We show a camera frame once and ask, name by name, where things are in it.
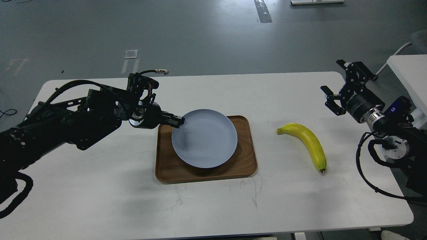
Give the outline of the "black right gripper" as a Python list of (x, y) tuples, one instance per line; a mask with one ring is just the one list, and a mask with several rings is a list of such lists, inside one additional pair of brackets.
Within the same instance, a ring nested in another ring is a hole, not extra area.
[[(385, 103), (366, 87), (366, 83), (376, 81), (378, 75), (372, 73), (361, 61), (337, 60), (336, 63), (345, 70), (345, 83), (338, 95), (335, 95), (328, 86), (320, 87), (326, 96), (325, 106), (337, 116), (347, 112), (357, 123), (364, 123), (366, 121), (364, 115), (372, 108), (383, 110)], [(335, 102), (336, 100), (340, 100), (341, 106)]]

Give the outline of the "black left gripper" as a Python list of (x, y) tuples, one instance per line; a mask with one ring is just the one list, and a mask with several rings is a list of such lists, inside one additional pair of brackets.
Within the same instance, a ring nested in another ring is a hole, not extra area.
[(167, 111), (162, 111), (158, 103), (154, 102), (151, 106), (148, 106), (145, 109), (144, 115), (142, 118), (135, 120), (137, 117), (133, 117), (129, 120), (129, 123), (132, 127), (138, 129), (154, 129), (160, 124), (165, 124), (167, 122), (168, 126), (179, 129), (180, 126), (184, 125), (185, 118), (170, 115)]

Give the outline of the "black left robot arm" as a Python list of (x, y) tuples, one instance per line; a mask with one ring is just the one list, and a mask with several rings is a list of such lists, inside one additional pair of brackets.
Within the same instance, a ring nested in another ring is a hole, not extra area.
[(39, 102), (23, 122), (1, 132), (1, 203), (16, 194), (1, 211), (1, 218), (11, 214), (33, 187), (33, 179), (20, 170), (64, 143), (86, 150), (119, 129), (123, 121), (138, 129), (182, 126), (184, 117), (162, 111), (154, 101), (153, 90), (159, 83), (146, 73), (169, 72), (154, 69), (130, 73), (125, 90), (84, 79), (70, 81), (56, 88), (45, 102)]

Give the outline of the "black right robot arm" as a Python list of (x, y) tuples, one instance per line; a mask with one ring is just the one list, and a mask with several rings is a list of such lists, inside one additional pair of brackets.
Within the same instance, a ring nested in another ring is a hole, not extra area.
[[(334, 94), (327, 86), (325, 106), (335, 115), (348, 113), (358, 122), (367, 123), (372, 132), (362, 135), (356, 151), (358, 173), (376, 193), (411, 202), (426, 203), (426, 133), (413, 126), (410, 114), (411, 103), (399, 97), (384, 110), (384, 102), (366, 87), (368, 81), (378, 78), (361, 61), (336, 63), (345, 70), (342, 89)], [(406, 187), (418, 193), (418, 197), (399, 196), (382, 190), (368, 181), (361, 167), (361, 150), (368, 141), (368, 152), (379, 165), (402, 170), (407, 176)]]

